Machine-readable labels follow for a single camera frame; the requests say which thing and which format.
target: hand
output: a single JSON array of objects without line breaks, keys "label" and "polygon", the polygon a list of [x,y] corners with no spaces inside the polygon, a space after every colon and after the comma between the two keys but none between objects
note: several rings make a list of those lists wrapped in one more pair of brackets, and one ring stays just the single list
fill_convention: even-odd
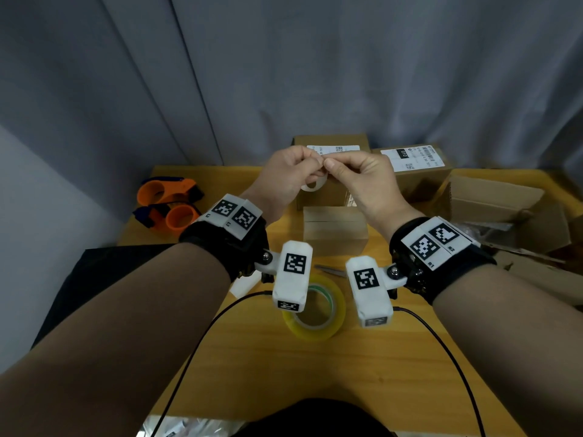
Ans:
[{"label": "hand", "polygon": [[240,197],[257,205],[269,225],[281,218],[302,185],[315,182],[325,175],[321,170],[323,162],[322,156],[304,146],[278,150]]},{"label": "hand", "polygon": [[370,226],[387,242],[405,222],[424,216],[403,198],[393,166],[384,155],[364,151],[330,153],[324,155],[324,167],[350,190]]}]

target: black cloth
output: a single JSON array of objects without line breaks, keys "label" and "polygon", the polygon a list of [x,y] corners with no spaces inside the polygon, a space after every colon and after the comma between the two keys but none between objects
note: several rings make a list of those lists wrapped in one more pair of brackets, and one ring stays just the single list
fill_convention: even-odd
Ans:
[{"label": "black cloth", "polygon": [[34,339],[33,348],[77,308],[172,245],[165,243],[85,250],[57,293]]},{"label": "black cloth", "polygon": [[383,424],[358,406],[328,398],[306,398],[257,422],[236,437],[394,437]]}]

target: black wrist strap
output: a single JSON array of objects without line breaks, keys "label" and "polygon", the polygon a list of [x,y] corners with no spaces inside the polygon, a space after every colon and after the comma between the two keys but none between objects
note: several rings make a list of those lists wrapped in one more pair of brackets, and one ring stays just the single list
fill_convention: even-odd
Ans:
[{"label": "black wrist strap", "polygon": [[194,222],[180,235],[179,242],[190,242],[208,251],[224,266],[233,282],[240,275],[250,276],[253,265],[261,259],[265,249],[269,249],[265,220],[259,220],[242,241],[221,227],[206,221]]},{"label": "black wrist strap", "polygon": [[485,264],[496,265],[496,261],[478,246],[471,244],[451,256],[440,267],[431,270],[401,242],[412,230],[429,219],[417,218],[400,227],[390,240],[390,254],[399,271],[407,276],[405,287],[421,295],[431,305],[442,291],[464,274]]}]

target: wooden table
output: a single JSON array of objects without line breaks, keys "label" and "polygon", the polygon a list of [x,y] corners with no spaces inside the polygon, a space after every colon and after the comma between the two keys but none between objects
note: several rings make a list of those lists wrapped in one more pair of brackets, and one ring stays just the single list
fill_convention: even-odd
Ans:
[{"label": "wooden table", "polygon": [[[204,212],[225,193],[241,193],[259,171],[258,167],[161,166],[154,168],[152,175],[194,178],[205,192],[205,198],[199,203]],[[536,171],[508,172],[460,170],[456,173],[555,187],[539,175],[543,172],[526,176],[521,172]],[[556,195],[564,193],[560,188],[553,190]],[[558,198],[568,201],[568,206],[573,199],[568,193]],[[275,251],[289,239],[302,240],[302,213],[295,210],[295,204],[268,228],[268,235],[270,247]],[[363,254],[375,257],[379,266],[389,264],[387,243],[370,227],[369,236]],[[118,244],[175,241],[150,232],[131,218]],[[346,256],[322,257],[314,258],[313,263],[342,268],[347,259]],[[300,341],[283,323],[281,312],[273,308],[271,298],[258,296],[244,301],[207,334],[169,414],[252,421],[303,398],[318,396],[357,404],[393,430],[477,435],[476,418],[463,383],[444,350],[423,325],[412,316],[397,312],[386,327],[362,329],[357,323],[348,282],[328,277],[339,285],[347,302],[346,320],[334,337],[323,343]],[[271,288],[271,284],[264,284],[255,290]],[[234,300],[228,294],[222,308]],[[395,304],[419,314],[452,351],[472,387],[486,433],[523,436],[516,422],[463,357],[433,309],[405,288],[399,289]],[[176,379],[154,406],[154,414],[163,410]]]}]

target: barcode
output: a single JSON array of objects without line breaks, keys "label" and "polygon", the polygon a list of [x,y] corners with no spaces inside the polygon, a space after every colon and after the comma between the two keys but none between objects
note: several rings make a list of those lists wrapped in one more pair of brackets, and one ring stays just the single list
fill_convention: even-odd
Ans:
[{"label": "barcode", "polygon": [[423,147],[423,151],[425,152],[425,155],[427,156],[427,158],[429,158],[430,161],[434,161],[433,155],[431,154],[427,147]]}]

